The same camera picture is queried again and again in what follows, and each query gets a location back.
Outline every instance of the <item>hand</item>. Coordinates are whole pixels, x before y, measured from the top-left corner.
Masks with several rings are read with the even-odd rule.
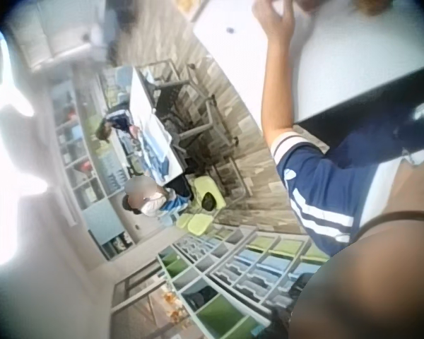
[[[282,16],[275,11],[272,2],[273,0],[255,0],[253,14],[266,33],[269,44],[289,45],[295,28],[293,0],[283,0]]]

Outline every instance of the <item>green storage bin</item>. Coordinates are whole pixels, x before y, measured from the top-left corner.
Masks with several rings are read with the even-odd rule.
[[[251,316],[246,316],[235,324],[221,339],[252,339],[252,331],[259,326]]]
[[[171,278],[174,278],[176,275],[181,273],[183,270],[186,270],[189,266],[182,259],[177,259],[174,263],[171,263],[167,266],[167,272]]]
[[[244,318],[223,295],[216,297],[196,315],[216,339],[222,338]]]
[[[177,257],[177,253],[173,251],[172,253],[162,258],[163,265],[165,265],[165,267],[171,265],[177,260]]]

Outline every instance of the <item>white stripe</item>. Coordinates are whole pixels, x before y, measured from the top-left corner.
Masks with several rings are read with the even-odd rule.
[[[329,210],[321,210],[320,208],[307,205],[305,198],[303,198],[298,189],[294,189],[293,197],[304,214],[312,215],[317,219],[335,222],[346,227],[352,227],[353,225],[353,218],[348,215],[330,212]]]
[[[281,161],[281,158],[289,152],[289,150],[297,145],[298,143],[310,143],[308,140],[301,136],[295,136],[294,138],[289,138],[280,144],[278,150],[276,150],[276,154],[274,155],[275,163],[278,164]]]
[[[348,242],[348,239],[350,238],[349,233],[342,233],[340,230],[328,226],[321,226],[318,225],[313,220],[306,220],[303,219],[302,213],[300,212],[300,209],[297,206],[297,203],[294,200],[290,200],[290,206],[294,210],[295,214],[297,215],[298,219],[300,219],[300,222],[304,227],[310,228],[317,234],[326,235],[328,237],[333,237],[338,242]]]
[[[114,112],[108,114],[106,116],[106,118],[113,118],[113,117],[116,117],[116,116],[121,115],[121,114],[126,114],[126,109],[119,109],[117,111],[114,111]]]
[[[271,153],[272,157],[275,155],[275,150],[278,147],[278,145],[281,143],[281,141],[283,141],[284,138],[287,138],[289,136],[300,136],[300,134],[292,131],[292,132],[284,132],[284,133],[280,134],[279,136],[277,136],[276,139],[273,141],[273,143],[271,143],[271,146],[270,146],[270,153]]]

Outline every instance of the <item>girl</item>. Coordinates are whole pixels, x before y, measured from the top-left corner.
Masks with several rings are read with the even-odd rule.
[[[173,189],[166,189],[145,175],[131,178],[124,186],[126,196],[123,200],[123,207],[128,206],[135,213],[135,210],[148,217],[160,217],[165,214],[178,213],[189,204],[189,198],[179,196]]]

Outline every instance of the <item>white shelving unit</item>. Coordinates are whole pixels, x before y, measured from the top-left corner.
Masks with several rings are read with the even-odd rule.
[[[110,260],[131,248],[129,235],[109,199],[122,191],[107,191],[103,174],[98,172],[97,156],[93,153],[71,79],[53,85],[50,98],[54,109],[54,135],[64,170],[65,186],[71,192],[82,222],[90,231],[105,258]]]
[[[158,260],[207,338],[246,339],[270,324],[270,307],[290,304],[295,279],[315,272],[327,257],[307,235],[214,225],[200,237],[186,234]],[[195,296],[199,291],[202,297]]]

